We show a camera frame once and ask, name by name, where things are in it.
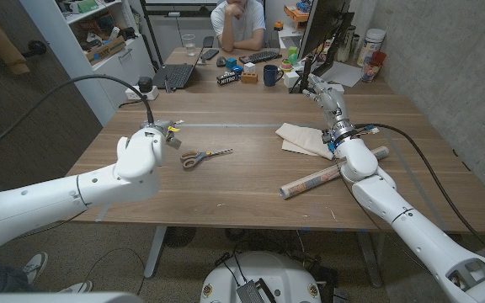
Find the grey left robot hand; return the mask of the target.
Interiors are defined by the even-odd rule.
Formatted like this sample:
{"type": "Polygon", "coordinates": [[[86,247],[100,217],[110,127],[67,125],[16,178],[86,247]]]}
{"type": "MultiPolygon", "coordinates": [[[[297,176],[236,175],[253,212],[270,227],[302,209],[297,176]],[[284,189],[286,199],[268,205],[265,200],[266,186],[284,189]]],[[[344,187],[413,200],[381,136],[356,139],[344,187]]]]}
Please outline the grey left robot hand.
{"type": "Polygon", "coordinates": [[[167,146],[178,150],[182,143],[181,140],[175,137],[175,133],[179,131],[179,128],[177,127],[177,124],[179,123],[182,123],[182,120],[155,120],[154,122],[144,121],[141,123],[140,128],[145,129],[148,132],[160,134],[167,146]]]}

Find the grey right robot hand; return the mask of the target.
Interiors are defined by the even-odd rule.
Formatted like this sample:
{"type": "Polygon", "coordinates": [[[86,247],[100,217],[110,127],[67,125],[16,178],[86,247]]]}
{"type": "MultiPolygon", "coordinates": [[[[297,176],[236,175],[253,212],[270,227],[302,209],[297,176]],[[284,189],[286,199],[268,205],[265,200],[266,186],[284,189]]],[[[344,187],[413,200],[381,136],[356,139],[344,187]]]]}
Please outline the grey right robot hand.
{"type": "Polygon", "coordinates": [[[349,122],[343,95],[316,75],[310,74],[307,80],[308,86],[303,93],[318,103],[330,127],[330,141],[339,145],[356,133],[349,122]]]}

